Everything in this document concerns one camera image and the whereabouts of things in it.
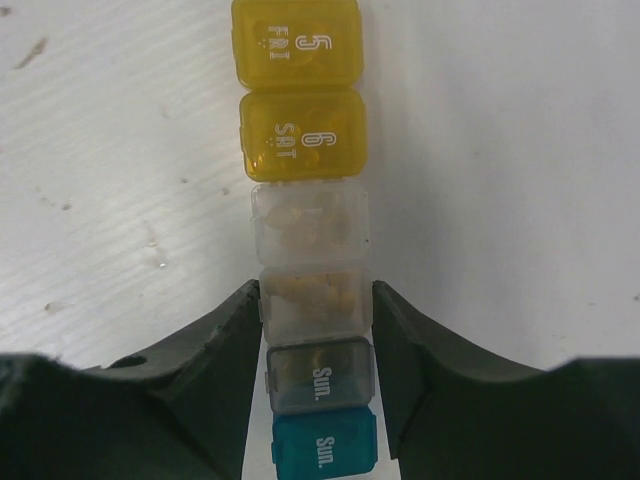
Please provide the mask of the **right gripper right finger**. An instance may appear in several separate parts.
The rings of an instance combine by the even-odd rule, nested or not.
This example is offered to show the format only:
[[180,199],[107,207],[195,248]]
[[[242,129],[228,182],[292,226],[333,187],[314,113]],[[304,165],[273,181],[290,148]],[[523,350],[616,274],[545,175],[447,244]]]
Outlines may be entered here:
[[538,370],[468,341],[382,281],[372,294],[389,451],[403,478],[638,477],[637,359]]

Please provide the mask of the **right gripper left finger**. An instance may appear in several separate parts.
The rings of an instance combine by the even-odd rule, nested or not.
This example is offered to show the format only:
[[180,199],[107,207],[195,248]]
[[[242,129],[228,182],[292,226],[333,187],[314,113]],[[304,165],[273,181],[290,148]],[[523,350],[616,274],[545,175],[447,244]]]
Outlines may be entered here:
[[249,281],[112,365],[1,357],[5,479],[238,479],[262,337]]

